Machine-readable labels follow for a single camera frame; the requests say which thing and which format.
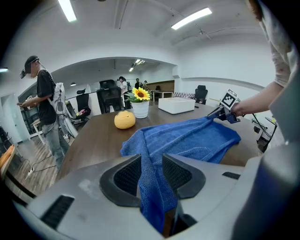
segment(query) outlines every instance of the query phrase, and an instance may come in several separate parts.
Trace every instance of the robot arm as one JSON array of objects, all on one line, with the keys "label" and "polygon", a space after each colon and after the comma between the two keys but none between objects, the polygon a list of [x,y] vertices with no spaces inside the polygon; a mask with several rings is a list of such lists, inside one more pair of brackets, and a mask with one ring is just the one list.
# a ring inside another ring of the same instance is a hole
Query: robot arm
[{"label": "robot arm", "polygon": [[236,101],[240,101],[238,99],[238,95],[232,90],[228,89],[220,102],[220,106],[208,114],[207,119],[219,118],[222,121],[228,120],[230,123],[240,122],[240,119],[238,119],[236,115],[231,112],[231,108]]}]

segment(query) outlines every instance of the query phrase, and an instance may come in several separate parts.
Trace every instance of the white box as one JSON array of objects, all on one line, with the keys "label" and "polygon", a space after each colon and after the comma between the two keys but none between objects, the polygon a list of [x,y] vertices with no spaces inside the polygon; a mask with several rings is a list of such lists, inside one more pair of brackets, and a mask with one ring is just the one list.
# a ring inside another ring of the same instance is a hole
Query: white box
[{"label": "white box", "polygon": [[159,98],[158,108],[171,114],[184,113],[194,110],[195,102],[184,97]]}]

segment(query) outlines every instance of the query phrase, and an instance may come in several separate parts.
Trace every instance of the yellow ball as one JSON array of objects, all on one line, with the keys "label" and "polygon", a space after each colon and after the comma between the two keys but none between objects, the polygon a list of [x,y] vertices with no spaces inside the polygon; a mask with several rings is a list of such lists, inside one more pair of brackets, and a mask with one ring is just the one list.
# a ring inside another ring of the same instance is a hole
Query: yellow ball
[{"label": "yellow ball", "polygon": [[121,111],[114,117],[114,124],[119,129],[131,128],[135,124],[135,116],[132,112]]}]

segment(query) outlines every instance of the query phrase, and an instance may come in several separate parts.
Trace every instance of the black chair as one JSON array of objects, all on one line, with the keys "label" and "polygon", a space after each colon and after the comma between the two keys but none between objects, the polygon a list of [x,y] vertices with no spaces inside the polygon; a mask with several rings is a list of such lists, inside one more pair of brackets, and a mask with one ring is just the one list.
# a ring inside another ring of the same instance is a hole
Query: black chair
[{"label": "black chair", "polygon": [[67,109],[69,111],[69,113],[71,114],[71,119],[72,120],[81,120],[81,121],[88,121],[90,119],[87,118],[87,116],[90,115],[90,108],[89,108],[89,94],[85,93],[85,89],[83,90],[78,90],[77,94],[79,94],[78,96],[76,96],[76,100],[77,100],[77,108],[78,108],[78,112],[80,112],[81,110],[86,110],[86,112],[82,115],[76,116],[76,113],[72,107],[71,104],[67,104]]},{"label": "black chair", "polygon": [[104,80],[104,81],[100,81],[100,88],[104,88],[104,89],[108,89],[108,88],[112,88],[112,87],[116,87],[117,84],[114,80]]},{"label": "black chair", "polygon": [[97,90],[97,97],[102,114],[110,113],[110,106],[114,111],[120,111],[123,108],[121,88],[119,87],[101,88]]},{"label": "black chair", "polygon": [[195,90],[196,103],[206,104],[206,95],[208,91],[204,85],[199,85]]}]

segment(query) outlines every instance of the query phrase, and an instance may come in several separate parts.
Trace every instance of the hand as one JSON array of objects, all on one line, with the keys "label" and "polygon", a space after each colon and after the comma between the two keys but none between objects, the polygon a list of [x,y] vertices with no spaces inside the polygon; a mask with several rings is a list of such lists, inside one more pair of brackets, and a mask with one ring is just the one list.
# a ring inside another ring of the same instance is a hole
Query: hand
[{"label": "hand", "polygon": [[35,106],[37,106],[37,104],[36,103],[31,103],[31,99],[30,100],[26,100],[21,105],[21,107],[35,107]]},{"label": "hand", "polygon": [[231,112],[234,113],[237,117],[243,115],[243,106],[240,103],[235,103],[231,108]]},{"label": "hand", "polygon": [[23,102],[21,105],[21,107],[28,107],[28,106],[29,106],[29,102],[27,100]]}]

